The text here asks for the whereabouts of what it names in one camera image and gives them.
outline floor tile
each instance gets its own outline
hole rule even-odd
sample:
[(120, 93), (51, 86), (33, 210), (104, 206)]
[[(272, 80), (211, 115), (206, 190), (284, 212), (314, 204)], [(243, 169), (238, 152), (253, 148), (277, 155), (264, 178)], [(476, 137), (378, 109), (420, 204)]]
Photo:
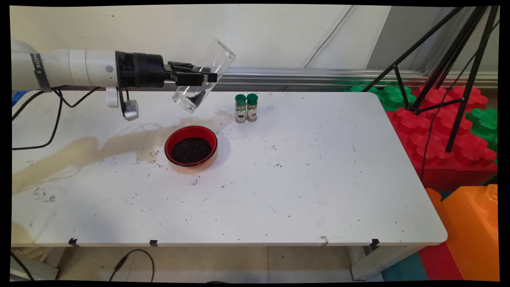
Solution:
[[(59, 263), (57, 279), (108, 281), (119, 260), (130, 250), (132, 248), (125, 247), (67, 248)], [(112, 281), (126, 281), (132, 261), (130, 256)]]
[(352, 282), (347, 247), (269, 247), (268, 263), (270, 283)]
[[(143, 248), (154, 259), (154, 282), (267, 283), (266, 247), (157, 247)], [(150, 281), (148, 256), (133, 254), (128, 281)]]

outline red bowl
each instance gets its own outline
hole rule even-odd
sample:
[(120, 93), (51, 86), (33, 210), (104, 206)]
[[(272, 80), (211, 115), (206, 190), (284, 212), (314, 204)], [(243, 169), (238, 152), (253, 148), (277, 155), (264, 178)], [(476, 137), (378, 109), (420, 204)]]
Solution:
[[(173, 147), (181, 140), (189, 137), (199, 137), (203, 138), (209, 142), (213, 151), (201, 161), (194, 163), (180, 163), (172, 158), (172, 149)], [(188, 126), (174, 131), (166, 140), (165, 143), (165, 155), (172, 163), (180, 165), (180, 166), (196, 166), (206, 162), (210, 159), (214, 152), (216, 152), (216, 148), (218, 148), (218, 139), (216, 135), (208, 128), (202, 126)]]

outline black tripod leg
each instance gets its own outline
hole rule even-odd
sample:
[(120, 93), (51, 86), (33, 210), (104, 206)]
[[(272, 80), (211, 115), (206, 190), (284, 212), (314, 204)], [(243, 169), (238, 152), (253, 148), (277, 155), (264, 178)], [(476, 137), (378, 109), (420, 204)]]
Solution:
[(418, 48), (423, 42), (425, 42), (432, 34), (434, 34), (439, 28), (441, 28), (448, 20), (454, 17), (463, 7), (455, 7), (451, 10), (448, 15), (446, 15), (441, 21), (439, 21), (432, 29), (430, 29), (423, 37), (421, 37), (414, 45), (412, 45), (407, 51), (402, 54), (402, 56), (398, 57), (395, 62), (391, 63), (389, 67), (387, 67), (377, 78), (375, 78), (370, 84), (368, 84), (362, 92), (367, 92), (371, 87), (377, 84), (384, 76), (386, 76), (392, 69), (394, 65), (400, 64), (409, 54), (411, 54), (416, 48)]
[(428, 92), (430, 91), (432, 86), (435, 84), (438, 77), (445, 71), (448, 63), (453, 58), (454, 54), (457, 51), (460, 53), (460, 51), (462, 50), (460, 45), (464, 42), (464, 39), (469, 38), (469, 36), (471, 35), (471, 32), (473, 32), (474, 28), (478, 24), (478, 21), (480, 20), (481, 16), (483, 15), (483, 13), (485, 12), (486, 9), (487, 9), (486, 6), (476, 7), (475, 10), (473, 11), (473, 13), (471, 13), (468, 20), (466, 21), (466, 23), (464, 24), (464, 26), (458, 33), (457, 37), (451, 44), (450, 48), (448, 48), (448, 50), (446, 51), (446, 54), (439, 62), (436, 69), (428, 77), (425, 85), (423, 86), (423, 89), (421, 90), (420, 95), (416, 98), (416, 101), (413, 104), (414, 109), (420, 108), (421, 102), (425, 99), (425, 96), (427, 96)]
[(478, 25), (478, 22), (480, 22), (480, 19), (482, 18), (482, 16), (483, 16), (483, 13), (480, 13), (480, 16), (475, 21), (476, 23), (473, 23), (468, 34), (464, 37), (462, 42), (459, 44), (457, 50), (455, 50), (455, 52), (453, 53), (453, 56), (451, 57), (450, 62), (446, 66), (446, 70), (443, 72), (442, 75), (439, 76), (439, 80), (436, 83), (436, 89), (439, 89), (441, 87), (441, 85), (443, 84), (443, 82), (445, 81), (446, 76), (450, 72), (450, 70), (451, 70), (453, 64), (455, 63), (455, 61), (457, 60), (459, 54), (462, 52), (462, 49), (464, 49), (464, 46), (466, 45), (469, 38), (471, 37), (471, 34), (473, 34), (473, 31), (475, 30), (476, 26)]
[(494, 24), (494, 20), (496, 19), (497, 13), (498, 6), (492, 6), (491, 11), (489, 13), (489, 18), (487, 19), (487, 23), (485, 25), (485, 29), (483, 30), (480, 45), (478, 46), (478, 50), (476, 52), (473, 66), (471, 67), (471, 71), (469, 72), (469, 78), (468, 81), (466, 82), (466, 89), (464, 90), (463, 95), (464, 101), (461, 102), (461, 105), (458, 108), (457, 116), (455, 117), (455, 122), (453, 123), (453, 129), (451, 130), (450, 138), (448, 139), (448, 144), (446, 145), (446, 152), (451, 152), (451, 149), (453, 147), (453, 142), (455, 141), (455, 137), (457, 136), (458, 128), (461, 125), (462, 116), (464, 114), (464, 111), (466, 110), (466, 105), (468, 104), (469, 94), (471, 93), (471, 89), (473, 88), (476, 73), (478, 72), (478, 68), (480, 67), (481, 59), (483, 57), (483, 53), (485, 52), (487, 42), (489, 41), (492, 25)]
[(405, 93), (404, 83), (402, 83), (402, 77), (400, 76), (400, 71), (398, 70), (398, 66), (394, 65), (393, 70), (395, 70), (395, 75), (397, 76), (397, 82), (398, 82), (398, 85), (400, 86), (400, 92), (402, 93), (402, 97), (404, 98), (405, 109), (409, 110), (409, 101), (407, 100), (407, 94)]

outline green cap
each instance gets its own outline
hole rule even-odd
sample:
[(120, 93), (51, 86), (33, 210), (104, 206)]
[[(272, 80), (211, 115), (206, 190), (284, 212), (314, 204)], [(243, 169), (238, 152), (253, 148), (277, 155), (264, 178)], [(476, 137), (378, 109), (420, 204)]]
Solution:
[(243, 94), (239, 94), (236, 96), (236, 105), (244, 106), (246, 104), (246, 97)]
[(259, 98), (259, 96), (254, 93), (249, 93), (247, 98), (248, 98), (249, 105), (256, 105), (257, 99)]

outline transparent cup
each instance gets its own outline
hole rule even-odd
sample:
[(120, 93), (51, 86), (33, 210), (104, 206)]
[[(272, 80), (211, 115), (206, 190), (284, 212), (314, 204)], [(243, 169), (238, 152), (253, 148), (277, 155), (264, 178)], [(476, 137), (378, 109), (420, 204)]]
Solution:
[[(218, 39), (214, 39), (203, 55), (202, 61), (194, 65), (193, 71), (218, 74), (218, 81), (228, 69), (236, 55)], [(202, 86), (177, 87), (172, 99), (185, 110), (194, 112), (200, 106), (216, 83), (203, 83)]]

